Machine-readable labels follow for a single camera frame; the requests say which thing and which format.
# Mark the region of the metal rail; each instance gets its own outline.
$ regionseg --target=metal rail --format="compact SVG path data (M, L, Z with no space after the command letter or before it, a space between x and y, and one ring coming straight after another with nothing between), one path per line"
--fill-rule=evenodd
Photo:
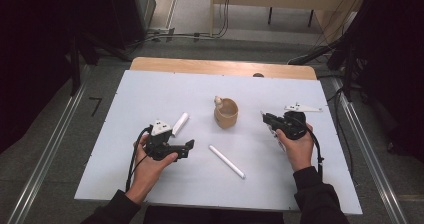
M332 78L333 85L336 90L342 87L340 80ZM394 224L407 224L408 220L406 219L405 214L397 200L396 194L394 193L392 186L384 173L384 170L380 164L380 161L377 155L374 152L371 143L368 140L368 137L365 133L364 128L362 127L361 121L359 120L358 115L356 114L354 104L347 101L347 99L342 95L341 96L342 106L345 111L345 114L349 120L350 126L355 134L356 140L358 141L359 147L362 151L362 154L365 158L365 161L370 170L371 176L374 179L374 182L377 186L377 189L380 193L381 200L383 201L387 213Z
M43 183L43 180L49 170L50 164L52 163L53 158L56 155L57 150L59 149L60 143L63 136L69 126L72 117L74 116L75 110L78 107L78 104L81 100L82 95L84 94L87 79L91 73L92 68L88 65L84 66L81 75L81 87L71 97L68 101L68 104L65 107L65 110L62 113L62 116L59 119L59 122L56 125L56 128L53 131L53 134L50 137L49 142L46 145L46 148L43 151L38 163L32 172L30 178L22 189L21 195L19 197L16 206L10 215L10 218L7 223L24 223L26 216L34 202L35 197Z

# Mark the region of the hand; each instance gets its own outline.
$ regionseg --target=hand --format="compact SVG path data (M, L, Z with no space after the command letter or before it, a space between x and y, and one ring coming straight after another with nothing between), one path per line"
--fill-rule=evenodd
M137 155L134 166L146 156L143 146L146 144L147 138L148 135L142 136L140 142L137 144ZM134 181L125 195L134 203L141 205L147 194L159 180L162 171L174 162L177 157L177 153L171 153L161 161L155 161L151 157L146 157L135 169Z
M306 125L312 131L312 126L308 123ZM314 142L309 132L296 141L288 139L280 129L277 129L276 133L280 142L286 147L287 156L293 171L296 172L312 165L311 158Z

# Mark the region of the white chalk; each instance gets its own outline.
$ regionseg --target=white chalk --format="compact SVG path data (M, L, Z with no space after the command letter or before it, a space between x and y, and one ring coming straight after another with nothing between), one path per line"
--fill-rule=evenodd
M174 128L172 128L172 135L175 137L178 132L181 130L181 128L184 126L184 124L187 122L189 118L189 115L187 112L184 112L180 119L175 123Z
M223 162L225 162L225 164L227 164L231 169L233 169L233 171L235 173L237 173L241 179L245 179L246 175L240 171L240 169L238 169L236 167L236 165L234 165L230 160L228 160L228 158L226 158L220 151L218 151L215 147L213 147L212 145L209 145L209 149L215 153Z

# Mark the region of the black sleeve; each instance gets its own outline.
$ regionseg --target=black sleeve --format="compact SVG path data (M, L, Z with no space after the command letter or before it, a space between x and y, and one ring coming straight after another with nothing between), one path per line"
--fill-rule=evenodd
M139 205L128 199L123 191L118 190L106 206L98 207L94 213L87 217L82 223L129 223L139 210Z
M349 223L333 186L321 181L315 167L297 171L293 176L297 186L294 197L302 211L301 224Z

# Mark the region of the electrical cable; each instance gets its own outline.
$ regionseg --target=electrical cable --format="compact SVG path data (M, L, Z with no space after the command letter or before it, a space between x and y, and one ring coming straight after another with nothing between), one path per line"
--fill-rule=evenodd
M225 35L225 33L227 33L228 30L228 6L230 4L230 0L225 0L225 4L224 4L224 23L221 27L221 30L218 32L218 34L212 34L212 36L218 36L217 38L221 38Z
M343 1L344 0L342 0L340 3L339 3L339 5L338 5L338 7L336 8L336 11L337 11L337 9L340 7L340 5L343 3ZM348 10L348 12L347 13L350 13L351 11L352 11L352 9L353 9L353 7L355 6L355 4L356 4L356 2L357 2L358 0L354 0L353 1L353 3L352 3L352 5L350 6L350 8L349 8L349 10ZM332 17L334 16L334 14L336 13L336 11L334 11L333 12L333 14L330 16L330 20L332 19ZM342 23L338 28L336 28L332 33L330 33L328 36L332 36L332 35L334 35L335 33L337 33L339 30L340 30L340 28L342 28L342 27L344 27L347 23L349 22L349 18L348 18L348 20L347 21L345 21L344 23ZM301 58L301 57L304 57L304 56L308 56L317 46L321 46L321 44L323 43L323 42L326 42L327 40L324 38L321 42L319 42L318 43L318 41L321 39L321 37L324 35L324 31L326 30L326 28L327 28L327 26L330 24L330 22L328 22L327 23L327 25L324 27L324 29L322 30L322 33L321 33L321 35L318 37L318 39L317 39L317 41L315 42L315 44L306 52L306 54L304 54L304 55L302 55L302 56L299 56L299 57L296 57L296 58L293 58L293 59L291 59L290 61L292 61L292 60L295 60L295 59L298 59L298 58Z
M316 61L318 63L322 63L322 61L318 60L318 58L315 58L314 61Z
M306 129L306 131L307 132L309 132L309 134L311 135L311 138L312 138L312 141L315 143L315 147L316 147L316 149L317 149L317 160L318 160L318 175L321 177L321 180L322 180L322 176L323 176L323 165L322 165L322 161L324 161L324 158L321 156L321 148L320 148L320 145L319 145L319 142L318 142L318 139L317 139L317 137L315 136L315 134L312 132L312 130L311 129L309 129L309 127L307 126L307 125L305 125L305 124L303 124L300 120L298 120L298 119L296 119L296 118L294 118L294 117L291 117L291 116L284 116L284 118L289 118L289 119L291 119L291 120L293 120L293 121L296 121L296 122L298 122L300 125L302 125L305 129Z
M155 35L155 36L151 36L151 37L147 37L146 39L144 39L144 42L146 41L151 41L157 38L168 38L168 37L172 37L172 38L191 38L191 39L203 39L203 40L212 40L212 39L216 39L216 37L210 37L210 36L194 36L195 33L193 33L193 35L190 34L173 34L173 35L169 35L169 34L160 34L160 35Z
M335 111L335 115L336 115L336 124L335 124L335 126L336 126L336 134L337 134L337 137L339 137L339 140L340 140L340 135L339 135L339 129L340 129L341 130L341 133L342 133L342 136L343 136L343 139L344 139L344 142L346 144L347 151L348 151L349 164L350 164L349 173L350 173L350 177L353 180L354 166L353 166L352 151L350 149L350 144L347 141L347 138L346 138L346 134L344 132L344 129L343 129L341 123L340 123L339 112L338 112L338 106L341 103L342 91L343 91L343 87L341 87L340 89L338 89L336 91L336 93L334 94L334 96L332 96L331 98L327 99L327 102L331 101L334 98L334 111Z
M136 157L136 155L137 155L137 149L138 149L138 145L139 145L139 143L140 143L140 140L141 140L141 137L143 136L143 134L147 131L149 131L150 129L151 129L152 127L146 127L146 128L144 128L143 129L143 131L141 131L140 132L140 135L138 135L138 138L137 138L137 141L134 143L134 151L133 151L133 154L132 154L132 157L131 157L131 163L130 163L130 168L129 168L129 171L128 171L128 178L127 178L127 182L126 182L126 184L125 184L125 191L127 192L129 189L130 189L130 185L131 185L131 177L132 177L132 175L134 174L134 171L135 171L135 169L137 168L137 166L147 157L147 155L146 156L144 156L142 159L141 159L141 161L139 161L138 163L137 163L137 165L134 167L134 169L133 169L133 165L134 165L134 161L135 161L135 157Z
M324 75L324 76L317 76L317 79L319 80L319 79L321 79L321 78L329 78L329 77L336 77L336 78L339 78L339 79L342 79L342 78L344 78L344 76L342 76L342 75Z
M221 20L221 18L222 18L222 13L221 13L221 8L222 7L222 3L221 3L221 0L219 0L219 8L218 8L218 10L219 10L219 19Z

